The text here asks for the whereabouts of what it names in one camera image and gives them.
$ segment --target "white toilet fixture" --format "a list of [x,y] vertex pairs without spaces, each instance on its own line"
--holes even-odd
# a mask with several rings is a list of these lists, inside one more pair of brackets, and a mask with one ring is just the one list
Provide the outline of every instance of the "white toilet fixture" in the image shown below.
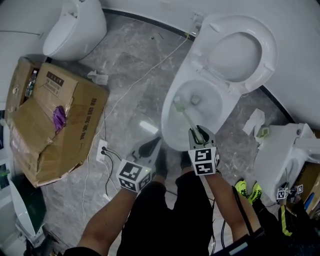
[[270,125],[253,171],[262,191],[275,202],[278,188],[285,182],[289,182],[291,188],[306,161],[320,163],[320,139],[309,125]]
[[77,61],[88,55],[107,33],[99,0],[64,0],[58,22],[48,34],[44,55],[59,61]]
[[[275,71],[278,47],[272,32],[255,18],[207,16],[166,95],[161,127],[165,142],[189,150],[190,126],[175,109],[180,96],[196,125],[218,132],[242,94],[263,85]],[[196,95],[199,104],[191,103]]]

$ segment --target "yellow shoe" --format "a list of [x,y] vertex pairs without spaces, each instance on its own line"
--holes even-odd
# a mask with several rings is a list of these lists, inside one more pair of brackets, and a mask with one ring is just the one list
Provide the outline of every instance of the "yellow shoe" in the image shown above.
[[256,182],[253,186],[252,194],[248,197],[248,201],[250,202],[250,204],[253,204],[257,199],[261,198],[261,194],[262,188],[260,187],[258,182]]
[[235,184],[236,191],[238,191],[245,198],[247,197],[247,183],[244,179],[240,179]]

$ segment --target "wall socket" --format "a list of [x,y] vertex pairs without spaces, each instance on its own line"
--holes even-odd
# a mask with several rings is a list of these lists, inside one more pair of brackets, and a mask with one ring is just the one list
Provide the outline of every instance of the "wall socket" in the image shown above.
[[106,155],[102,154],[101,152],[103,152],[103,150],[107,150],[108,149],[108,142],[100,139],[99,141],[99,145],[98,145],[98,150],[96,152],[96,158],[95,160],[97,160],[98,162],[105,164],[106,162]]

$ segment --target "marble floor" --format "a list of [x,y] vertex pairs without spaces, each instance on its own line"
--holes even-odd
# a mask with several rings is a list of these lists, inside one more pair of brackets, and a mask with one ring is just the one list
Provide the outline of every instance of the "marble floor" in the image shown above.
[[[92,70],[96,70],[98,74],[109,75],[108,83],[104,87],[110,92],[110,96],[97,131],[103,125],[105,116],[130,85],[163,60],[184,40],[177,34],[139,20],[114,14],[106,14],[105,17],[108,33],[87,57],[79,62],[53,62],[84,77]],[[136,142],[150,135],[140,126],[141,121],[147,121],[161,128],[161,111],[166,94],[191,45],[192,42],[189,40],[184,43],[171,57],[135,84],[117,104],[105,121],[104,129],[93,142],[89,162],[86,161],[65,179],[42,187],[47,207],[46,227],[59,238],[58,246],[62,250],[77,245],[85,227],[84,218],[88,221],[108,203],[106,189],[109,196],[113,197],[116,194],[111,183],[108,183],[107,188],[105,187],[108,172],[103,164],[95,160],[99,139],[107,140],[112,150],[125,157]],[[264,111],[266,125],[288,123],[275,104],[260,89],[257,89],[242,96],[216,134],[220,152],[219,169],[223,177],[232,185],[239,178],[245,178],[249,192],[255,182],[253,163],[258,144],[252,135],[248,136],[242,129],[256,108]],[[166,187],[168,191],[176,193],[175,180],[181,173],[180,153],[168,146],[165,146],[165,149],[169,166]],[[116,170],[119,161],[114,156],[112,158]],[[88,169],[83,213],[82,201]],[[111,178],[119,188],[115,171]],[[203,184],[208,197],[213,199],[207,183],[204,181]],[[175,200],[176,196],[167,192],[166,201],[170,208],[173,207]],[[267,206],[271,205],[265,195],[262,201]],[[276,206],[269,209],[271,212],[277,210]],[[218,251],[222,248],[220,236],[223,224],[218,207],[214,208],[213,219],[215,219],[213,223],[216,238],[215,251]],[[121,236],[112,245],[109,255],[116,255],[120,241]],[[226,245],[232,243],[231,232],[227,226],[224,231],[224,242]]]

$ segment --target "white toilet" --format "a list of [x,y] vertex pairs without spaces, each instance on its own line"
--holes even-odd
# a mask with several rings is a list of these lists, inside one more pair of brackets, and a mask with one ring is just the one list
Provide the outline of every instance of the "white toilet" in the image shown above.
[[[217,133],[242,94],[263,85],[275,71],[278,47],[272,32],[255,18],[207,16],[166,95],[161,127],[165,142],[189,150],[184,115],[173,105],[180,96],[196,125]],[[191,103],[198,96],[198,104]]]
[[77,61],[88,55],[107,34],[99,0],[64,0],[58,22],[48,34],[44,55],[59,61]]
[[306,123],[270,125],[269,136],[258,151],[253,171],[262,190],[276,201],[278,188],[295,183],[305,162],[320,163],[320,139]]

